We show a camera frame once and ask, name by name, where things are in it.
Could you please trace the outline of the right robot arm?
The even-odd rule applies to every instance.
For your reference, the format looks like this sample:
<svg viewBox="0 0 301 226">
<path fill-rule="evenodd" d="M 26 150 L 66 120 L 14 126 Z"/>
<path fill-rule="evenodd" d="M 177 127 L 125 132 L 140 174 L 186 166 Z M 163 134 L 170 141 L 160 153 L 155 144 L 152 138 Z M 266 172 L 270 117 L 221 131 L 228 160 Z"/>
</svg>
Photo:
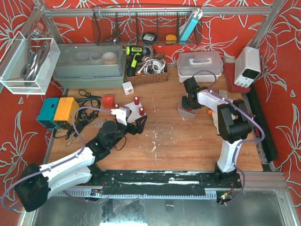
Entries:
<svg viewBox="0 0 301 226">
<path fill-rule="evenodd" d="M 186 90 L 182 97 L 184 109 L 197 110 L 206 106 L 217 113 L 218 130 L 223 141 L 217 170 L 221 173 L 236 171 L 240 148 L 252 131 L 244 101 L 221 97 L 207 87 L 200 87 L 195 78 L 188 78 L 183 83 Z"/>
</svg>

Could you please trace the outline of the red spring front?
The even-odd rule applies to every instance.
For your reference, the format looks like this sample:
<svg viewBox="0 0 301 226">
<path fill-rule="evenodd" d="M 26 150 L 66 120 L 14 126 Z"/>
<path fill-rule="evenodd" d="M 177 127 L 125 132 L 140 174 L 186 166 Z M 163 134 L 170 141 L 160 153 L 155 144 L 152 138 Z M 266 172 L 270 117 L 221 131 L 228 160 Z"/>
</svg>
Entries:
<svg viewBox="0 0 301 226">
<path fill-rule="evenodd" d="M 140 108 L 139 108 L 139 114 L 140 114 L 140 116 L 144 116 L 145 110 L 144 110 L 143 107 L 140 107 Z"/>
</svg>

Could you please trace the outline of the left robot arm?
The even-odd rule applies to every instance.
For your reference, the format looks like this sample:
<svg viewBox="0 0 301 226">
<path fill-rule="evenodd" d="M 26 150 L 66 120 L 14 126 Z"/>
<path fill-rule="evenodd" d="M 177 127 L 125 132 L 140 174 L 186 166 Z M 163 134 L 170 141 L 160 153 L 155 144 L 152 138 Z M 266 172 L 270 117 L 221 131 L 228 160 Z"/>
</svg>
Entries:
<svg viewBox="0 0 301 226">
<path fill-rule="evenodd" d="M 87 183 L 93 176 L 93 165 L 111 153 L 126 134 L 142 134 L 147 116 L 126 125 L 107 121 L 97 135 L 76 152 L 57 161 L 25 167 L 14 185 L 21 204 L 27 212 L 41 207 L 52 195 L 78 184 Z"/>
</svg>

